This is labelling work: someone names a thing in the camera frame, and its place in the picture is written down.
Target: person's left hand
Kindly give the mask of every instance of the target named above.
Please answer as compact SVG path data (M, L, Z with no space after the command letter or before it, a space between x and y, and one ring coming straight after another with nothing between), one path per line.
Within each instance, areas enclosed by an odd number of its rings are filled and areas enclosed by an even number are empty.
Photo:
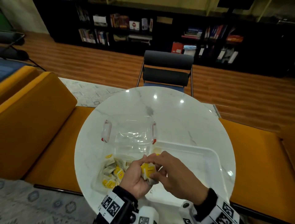
M144 163L146 157L146 155L143 155L142 159L133 161L119 184L120 187L131 193L137 200L145 196L152 188L141 177L142 170L140 166Z

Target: hand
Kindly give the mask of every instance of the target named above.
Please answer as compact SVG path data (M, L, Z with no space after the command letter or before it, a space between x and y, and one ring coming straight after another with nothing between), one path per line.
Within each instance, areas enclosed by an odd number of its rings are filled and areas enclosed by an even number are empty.
M141 177L142 170L140 166L144 163L146 157L146 155L143 155L142 159L133 161L119 184L120 187L131 193L137 200L145 196L152 188Z
M144 158L145 163L154 163L163 167L150 178L160 181L165 190L175 197L200 205L208 195L208 188L178 158L166 151Z

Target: black bookshelf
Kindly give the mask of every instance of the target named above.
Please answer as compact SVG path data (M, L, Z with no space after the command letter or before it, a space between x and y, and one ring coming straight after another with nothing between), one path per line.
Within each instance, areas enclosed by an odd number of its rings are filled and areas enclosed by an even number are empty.
M110 5L93 4L85 0L33 0L51 37L58 43L115 51L143 56L146 50L171 52L173 42L194 44L197 46L194 64L235 70L240 72L282 77L293 66L295 60L294 27L277 25L270 18L263 18L262 22L255 22L253 16L232 15L206 12L194 9L138 4L130 2L114 2ZM80 21L76 6L86 10L89 22ZM110 14L119 13L129 16L130 20L141 21L141 18L153 18L153 31L136 31L111 27ZM95 26L93 15L106 16L107 27ZM172 24L156 22L157 16L173 18ZM228 25L222 39L216 41L205 40L206 27L214 25ZM226 41L232 27L241 31L244 40L234 44ZM182 38L188 27L203 29L200 40ZM109 45L87 43L81 40L79 29L88 29L95 34L95 29L109 33ZM119 41L113 39L115 35L149 35L152 36L150 45L140 42ZM209 59L198 58L198 51L202 45L214 46L214 52ZM239 52L232 64L221 64L216 59L223 46L234 45Z

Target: marble tabletop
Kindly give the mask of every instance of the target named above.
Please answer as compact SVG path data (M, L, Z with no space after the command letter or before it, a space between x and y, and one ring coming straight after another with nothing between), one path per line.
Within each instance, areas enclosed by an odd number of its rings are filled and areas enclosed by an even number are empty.
M235 156L231 141L218 118L201 102L182 92L163 87L137 87L117 93L103 101L86 119L79 133L75 149L75 171L81 191L98 213L105 195L91 188L97 175L103 142L103 122L112 115L149 115L158 127L158 140L206 147L214 150L220 159L227 195L235 183ZM145 199L139 205L156 208L159 223L183 223L178 208L150 203Z

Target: container handle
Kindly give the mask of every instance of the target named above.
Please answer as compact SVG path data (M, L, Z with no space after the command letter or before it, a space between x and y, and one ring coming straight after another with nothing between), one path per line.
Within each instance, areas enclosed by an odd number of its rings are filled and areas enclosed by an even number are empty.
M157 124L155 121L152 124L152 133L153 133L153 144L155 144L158 137Z
M103 142L105 142L105 143L109 142L111 129L112 129L112 123L108 120L105 120L104 126L102 128L102 133L101 133L101 140Z

